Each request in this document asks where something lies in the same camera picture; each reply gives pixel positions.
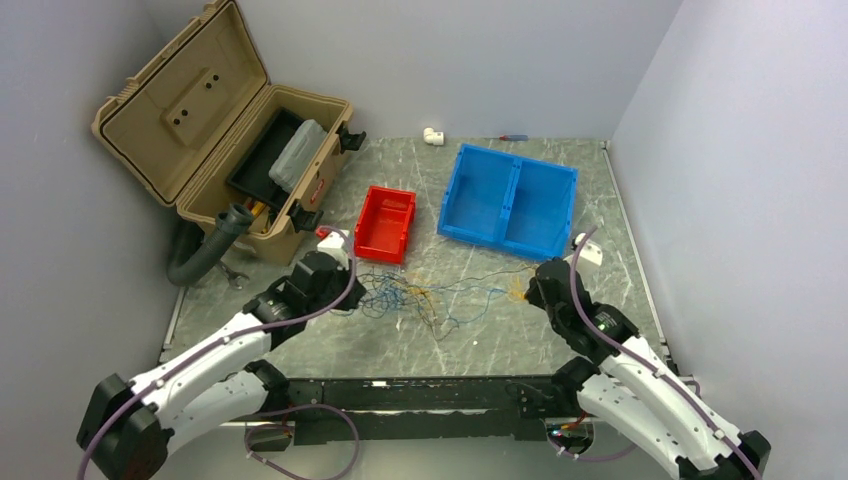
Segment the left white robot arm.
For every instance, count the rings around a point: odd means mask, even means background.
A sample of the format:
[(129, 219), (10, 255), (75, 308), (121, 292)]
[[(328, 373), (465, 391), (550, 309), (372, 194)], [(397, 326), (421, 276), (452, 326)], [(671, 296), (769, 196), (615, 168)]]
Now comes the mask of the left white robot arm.
[(192, 440), (241, 417), (264, 420), (323, 409), (301, 403), (291, 381), (264, 355), (332, 310), (353, 311), (366, 293), (351, 253), (312, 251), (210, 336), (129, 380), (113, 374), (95, 387), (76, 443), (85, 478), (95, 465), (108, 479), (149, 479)]

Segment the white pipe elbow fitting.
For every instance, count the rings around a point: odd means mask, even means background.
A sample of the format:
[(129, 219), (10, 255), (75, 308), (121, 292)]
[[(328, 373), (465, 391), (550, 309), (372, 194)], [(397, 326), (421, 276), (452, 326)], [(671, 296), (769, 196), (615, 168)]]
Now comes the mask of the white pipe elbow fitting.
[(432, 146), (443, 146), (445, 143), (444, 133), (431, 127), (427, 127), (423, 130), (422, 138), (426, 144)]

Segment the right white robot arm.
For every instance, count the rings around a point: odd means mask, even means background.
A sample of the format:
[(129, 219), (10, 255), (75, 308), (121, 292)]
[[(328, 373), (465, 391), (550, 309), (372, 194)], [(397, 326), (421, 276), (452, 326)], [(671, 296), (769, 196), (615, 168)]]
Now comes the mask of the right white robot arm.
[(769, 441), (709, 407), (620, 310), (592, 301), (566, 260), (542, 263), (525, 298), (577, 354), (551, 377), (557, 411), (603, 420), (673, 479), (762, 478)]

